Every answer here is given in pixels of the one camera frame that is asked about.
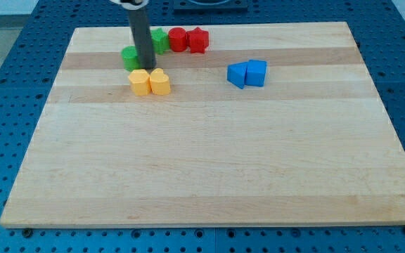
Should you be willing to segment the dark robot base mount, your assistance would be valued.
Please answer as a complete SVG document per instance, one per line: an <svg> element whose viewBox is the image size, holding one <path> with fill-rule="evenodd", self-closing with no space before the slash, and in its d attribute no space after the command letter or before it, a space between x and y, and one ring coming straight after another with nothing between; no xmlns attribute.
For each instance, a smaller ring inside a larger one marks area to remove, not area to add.
<svg viewBox="0 0 405 253"><path fill-rule="evenodd" d="M173 0L173 11L245 11L249 0Z"/></svg>

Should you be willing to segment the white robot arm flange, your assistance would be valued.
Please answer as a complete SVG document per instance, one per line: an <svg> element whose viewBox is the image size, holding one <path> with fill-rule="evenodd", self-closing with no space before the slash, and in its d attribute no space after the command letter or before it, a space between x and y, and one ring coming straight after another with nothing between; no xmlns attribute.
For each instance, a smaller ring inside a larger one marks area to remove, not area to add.
<svg viewBox="0 0 405 253"><path fill-rule="evenodd" d="M118 4L127 10L138 10L149 4L149 0L110 0L114 4Z"/></svg>

